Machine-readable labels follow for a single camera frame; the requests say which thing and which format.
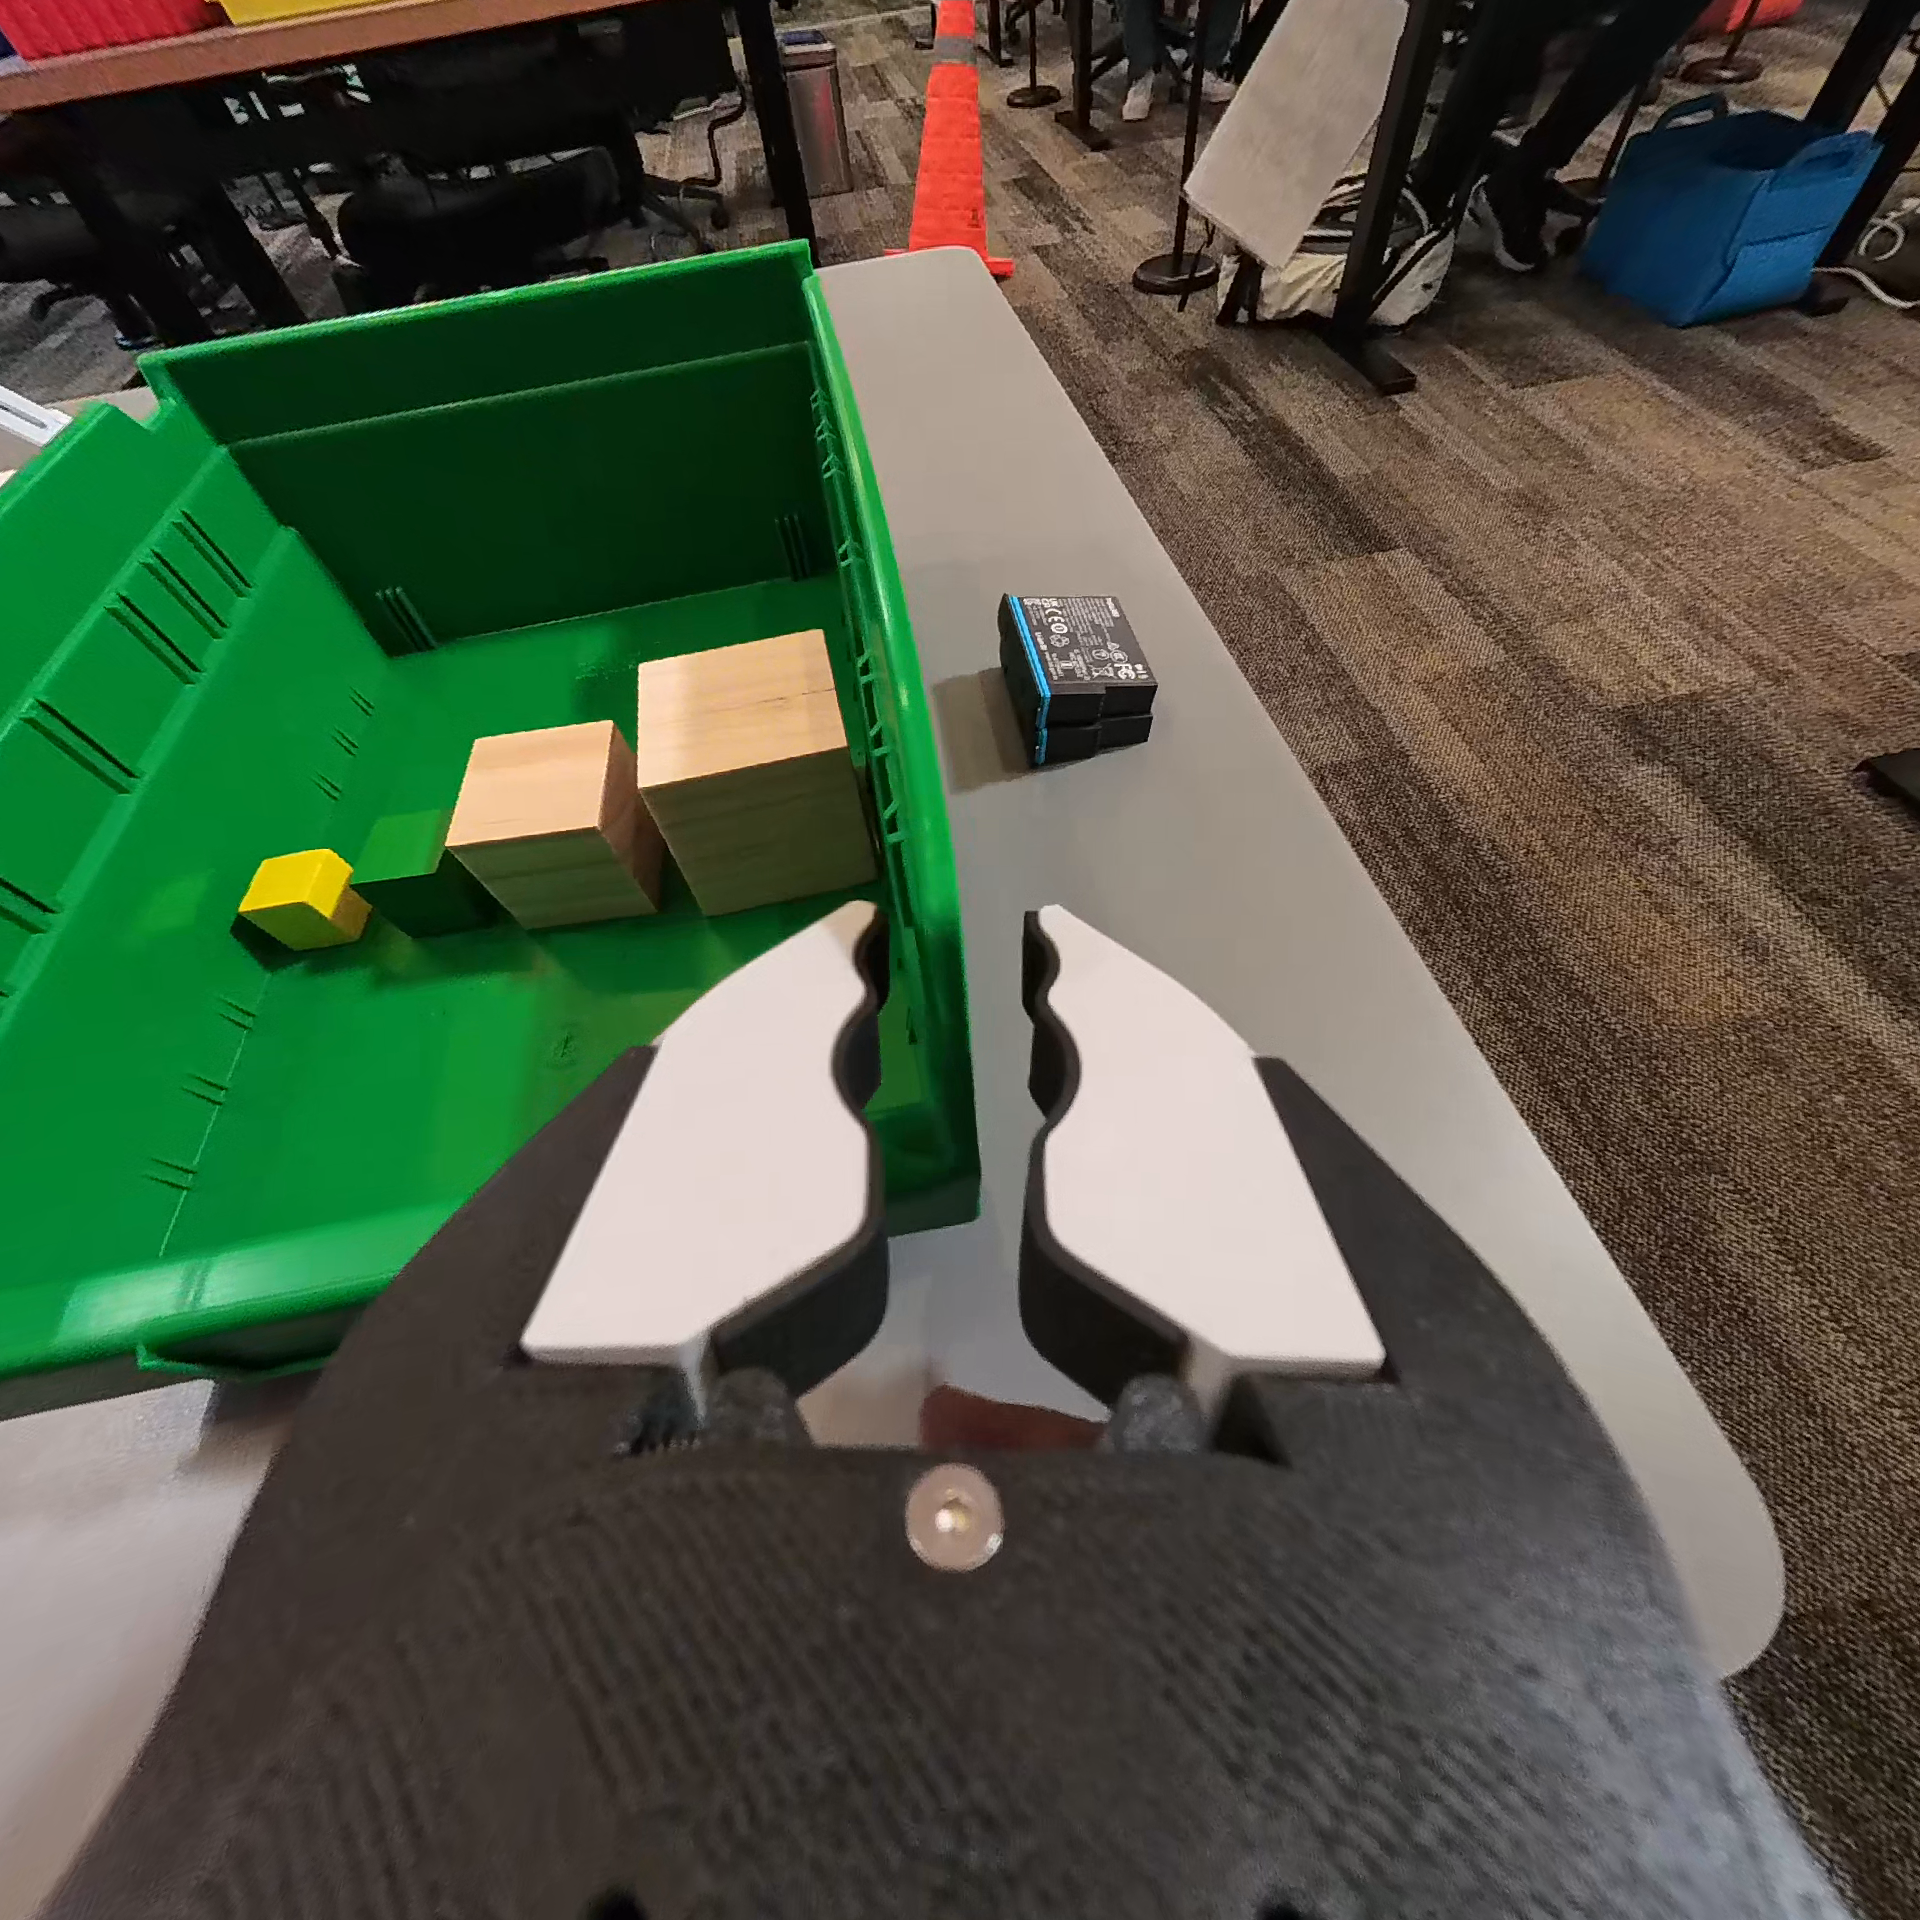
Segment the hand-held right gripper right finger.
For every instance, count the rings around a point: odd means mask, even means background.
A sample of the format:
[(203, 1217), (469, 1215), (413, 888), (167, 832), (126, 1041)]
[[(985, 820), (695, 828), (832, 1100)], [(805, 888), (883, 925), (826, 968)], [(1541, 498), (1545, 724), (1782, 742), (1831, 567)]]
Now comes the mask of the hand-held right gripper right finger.
[(1106, 1406), (1173, 1375), (1208, 1418), (1253, 1375), (1379, 1377), (1382, 1336), (1248, 1040), (1056, 903), (1026, 913), (1021, 966), (1030, 1344)]

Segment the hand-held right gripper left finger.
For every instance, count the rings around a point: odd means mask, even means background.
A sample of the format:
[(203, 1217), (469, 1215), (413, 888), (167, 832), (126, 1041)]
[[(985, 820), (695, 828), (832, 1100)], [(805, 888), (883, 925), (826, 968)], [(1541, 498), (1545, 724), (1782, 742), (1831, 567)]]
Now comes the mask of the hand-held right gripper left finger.
[(867, 1345), (888, 1300), (867, 1119), (888, 970), (882, 910), (849, 901), (663, 1030), (523, 1358), (661, 1368), (706, 1412), (721, 1375), (802, 1396)]

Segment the green plastic bin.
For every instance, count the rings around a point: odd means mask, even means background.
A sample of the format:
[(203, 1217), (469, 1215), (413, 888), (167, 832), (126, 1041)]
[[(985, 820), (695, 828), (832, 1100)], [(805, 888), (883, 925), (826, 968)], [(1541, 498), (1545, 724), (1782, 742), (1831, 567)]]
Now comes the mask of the green plastic bin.
[[(896, 1232), (975, 1214), (962, 898), (896, 550), (805, 244), (154, 351), (3, 482), (3, 1416), (325, 1362), (530, 1133), (851, 895)], [(479, 735), (819, 628), (877, 874), (710, 918), (291, 953), (266, 856), (426, 832)]]

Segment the medium wooden block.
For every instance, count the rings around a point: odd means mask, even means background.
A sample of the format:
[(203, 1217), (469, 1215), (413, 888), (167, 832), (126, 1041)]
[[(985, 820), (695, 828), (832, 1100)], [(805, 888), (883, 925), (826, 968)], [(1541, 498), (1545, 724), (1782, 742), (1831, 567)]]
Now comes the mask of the medium wooden block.
[(521, 928), (651, 918), (664, 840), (609, 719), (479, 735), (446, 849)]

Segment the large wooden block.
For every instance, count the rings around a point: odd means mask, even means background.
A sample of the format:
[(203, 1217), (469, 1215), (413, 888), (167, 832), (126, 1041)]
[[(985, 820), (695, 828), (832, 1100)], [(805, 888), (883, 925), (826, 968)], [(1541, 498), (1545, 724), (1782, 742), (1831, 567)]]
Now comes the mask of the large wooden block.
[(635, 767), (709, 918), (877, 877), (822, 628), (638, 662)]

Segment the small green cube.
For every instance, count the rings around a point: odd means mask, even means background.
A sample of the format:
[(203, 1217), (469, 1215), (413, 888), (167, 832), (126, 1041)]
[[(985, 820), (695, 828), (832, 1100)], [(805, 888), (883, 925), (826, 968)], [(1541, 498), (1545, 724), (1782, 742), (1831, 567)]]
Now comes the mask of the small green cube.
[(415, 940), (503, 921), (498, 901), (447, 849), (449, 817), (453, 806), (387, 812), (352, 861), (352, 888)]

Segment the small yellow cube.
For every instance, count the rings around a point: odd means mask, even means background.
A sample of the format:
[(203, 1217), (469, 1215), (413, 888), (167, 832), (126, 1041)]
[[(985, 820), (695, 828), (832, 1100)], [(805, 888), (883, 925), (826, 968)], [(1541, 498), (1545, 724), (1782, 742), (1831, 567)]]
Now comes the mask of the small yellow cube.
[(311, 847), (262, 858), (234, 906), (238, 921), (288, 953), (318, 953), (355, 943), (370, 903), (352, 887), (352, 864)]

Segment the stack of black batteries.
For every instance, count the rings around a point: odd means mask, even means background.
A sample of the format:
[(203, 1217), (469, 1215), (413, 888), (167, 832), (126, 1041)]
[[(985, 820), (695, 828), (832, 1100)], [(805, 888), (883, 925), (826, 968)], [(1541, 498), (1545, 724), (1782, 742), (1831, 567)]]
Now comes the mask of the stack of black batteries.
[(1150, 737), (1159, 677), (1107, 593), (1003, 593), (999, 671), (1032, 767), (1087, 761)]

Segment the white and black backpack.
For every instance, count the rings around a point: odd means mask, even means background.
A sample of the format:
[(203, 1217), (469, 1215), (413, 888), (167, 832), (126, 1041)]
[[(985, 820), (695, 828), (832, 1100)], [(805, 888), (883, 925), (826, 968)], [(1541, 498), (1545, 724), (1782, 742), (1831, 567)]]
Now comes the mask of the white and black backpack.
[[(1217, 324), (1282, 324), (1330, 319), (1349, 263), (1361, 197), (1360, 173), (1334, 180), (1303, 242), (1278, 268), (1253, 255), (1232, 257), (1232, 279), (1217, 293)], [(1370, 324), (1403, 329), (1439, 296), (1455, 252), (1455, 223), (1435, 221), (1403, 186), (1385, 242)]]

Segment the white leaning board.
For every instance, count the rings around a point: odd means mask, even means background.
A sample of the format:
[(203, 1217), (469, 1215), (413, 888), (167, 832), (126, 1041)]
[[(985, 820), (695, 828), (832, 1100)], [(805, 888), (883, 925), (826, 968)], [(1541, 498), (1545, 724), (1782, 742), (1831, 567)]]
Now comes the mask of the white leaning board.
[(1407, 6), (1286, 1), (1197, 149), (1186, 204), (1243, 255), (1283, 265), (1375, 127)]

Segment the orange traffic cone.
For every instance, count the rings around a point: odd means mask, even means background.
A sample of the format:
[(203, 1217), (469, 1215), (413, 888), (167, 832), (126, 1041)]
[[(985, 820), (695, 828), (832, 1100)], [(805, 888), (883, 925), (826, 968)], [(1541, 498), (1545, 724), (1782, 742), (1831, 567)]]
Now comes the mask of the orange traffic cone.
[(933, 9), (933, 62), (925, 85), (918, 172), (905, 246), (886, 255), (933, 249), (970, 252), (995, 280), (1014, 263), (990, 249), (979, 151), (975, 12), (970, 1)]

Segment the silver trash can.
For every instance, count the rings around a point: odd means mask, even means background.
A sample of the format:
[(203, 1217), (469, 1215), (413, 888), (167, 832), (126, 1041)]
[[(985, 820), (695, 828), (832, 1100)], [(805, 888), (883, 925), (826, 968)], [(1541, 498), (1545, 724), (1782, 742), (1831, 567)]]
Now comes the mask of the silver trash can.
[(814, 201), (846, 193), (851, 158), (839, 48), (816, 29), (779, 31), (776, 42), (806, 193)]

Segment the blue tote bag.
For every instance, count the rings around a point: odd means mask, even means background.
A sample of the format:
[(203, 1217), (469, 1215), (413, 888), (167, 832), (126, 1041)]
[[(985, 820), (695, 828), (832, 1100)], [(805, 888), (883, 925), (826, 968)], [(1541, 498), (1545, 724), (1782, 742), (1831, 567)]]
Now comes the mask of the blue tote bag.
[(1678, 102), (1622, 146), (1576, 268), (1673, 329), (1791, 303), (1878, 156), (1862, 127)]

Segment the wooden background table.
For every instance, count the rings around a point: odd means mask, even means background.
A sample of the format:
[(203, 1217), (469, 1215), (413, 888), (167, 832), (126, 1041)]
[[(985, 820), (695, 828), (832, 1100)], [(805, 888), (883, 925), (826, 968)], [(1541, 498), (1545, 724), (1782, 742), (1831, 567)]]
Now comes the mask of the wooden background table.
[(262, 327), (305, 311), (229, 186), (254, 176), (392, 160), (409, 176), (603, 153), (623, 220), (656, 212), (697, 246), (685, 186), (651, 186), (640, 134), (681, 106), (752, 111), (786, 234), (814, 246), (808, 184), (771, 5), (377, 5), (3, 58), (3, 130), (64, 193), (111, 300), (159, 344), (211, 336), (162, 230), (120, 204), (152, 192), (186, 216), (186, 246)]

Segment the red plastic bin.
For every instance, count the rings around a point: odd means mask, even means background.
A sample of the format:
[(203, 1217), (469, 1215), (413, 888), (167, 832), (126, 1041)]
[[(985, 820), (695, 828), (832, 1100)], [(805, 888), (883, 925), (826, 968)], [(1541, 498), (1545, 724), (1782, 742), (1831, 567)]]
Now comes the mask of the red plastic bin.
[(210, 1), (2, 1), (3, 52), (47, 62), (205, 31), (223, 18)]

